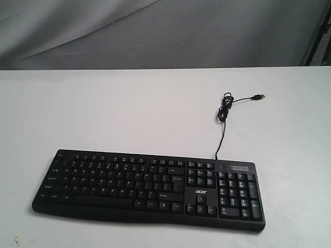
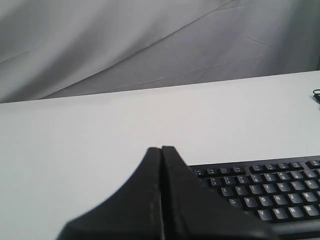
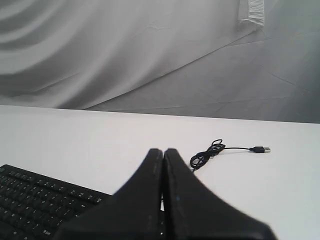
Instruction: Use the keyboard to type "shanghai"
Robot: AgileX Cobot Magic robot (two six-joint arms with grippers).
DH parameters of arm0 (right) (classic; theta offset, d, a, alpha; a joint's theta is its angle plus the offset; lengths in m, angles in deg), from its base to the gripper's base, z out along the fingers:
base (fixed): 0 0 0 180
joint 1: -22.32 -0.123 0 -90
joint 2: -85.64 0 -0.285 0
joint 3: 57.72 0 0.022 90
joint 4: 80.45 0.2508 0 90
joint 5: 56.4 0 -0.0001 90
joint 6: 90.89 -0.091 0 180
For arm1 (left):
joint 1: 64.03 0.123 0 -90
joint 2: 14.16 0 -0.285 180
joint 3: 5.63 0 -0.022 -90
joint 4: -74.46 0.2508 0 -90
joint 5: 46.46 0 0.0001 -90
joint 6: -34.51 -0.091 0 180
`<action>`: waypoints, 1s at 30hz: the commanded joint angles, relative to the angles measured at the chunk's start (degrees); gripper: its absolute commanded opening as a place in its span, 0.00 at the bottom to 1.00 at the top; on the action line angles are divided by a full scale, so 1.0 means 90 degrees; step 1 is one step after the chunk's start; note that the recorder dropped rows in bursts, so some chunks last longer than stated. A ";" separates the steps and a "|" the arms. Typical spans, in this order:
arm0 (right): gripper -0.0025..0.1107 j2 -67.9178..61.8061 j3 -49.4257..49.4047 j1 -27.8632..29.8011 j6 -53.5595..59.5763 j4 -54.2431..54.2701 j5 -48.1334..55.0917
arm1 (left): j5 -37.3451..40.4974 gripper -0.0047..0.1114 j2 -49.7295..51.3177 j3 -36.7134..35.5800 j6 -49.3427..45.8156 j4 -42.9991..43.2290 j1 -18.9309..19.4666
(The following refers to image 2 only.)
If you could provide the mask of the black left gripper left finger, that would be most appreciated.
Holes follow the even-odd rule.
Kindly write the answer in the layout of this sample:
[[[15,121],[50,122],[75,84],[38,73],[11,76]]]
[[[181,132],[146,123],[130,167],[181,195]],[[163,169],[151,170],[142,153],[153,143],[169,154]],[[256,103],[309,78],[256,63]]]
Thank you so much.
[[[59,240],[161,240],[162,154],[149,148],[130,178],[107,200],[65,224]]]

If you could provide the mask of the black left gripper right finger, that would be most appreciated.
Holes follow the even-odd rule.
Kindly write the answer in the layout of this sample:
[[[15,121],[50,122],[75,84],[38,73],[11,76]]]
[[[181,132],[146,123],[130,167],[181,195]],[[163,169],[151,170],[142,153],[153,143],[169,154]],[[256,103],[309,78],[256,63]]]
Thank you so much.
[[[173,146],[161,149],[161,209],[167,240],[276,240],[270,225],[209,189]]]

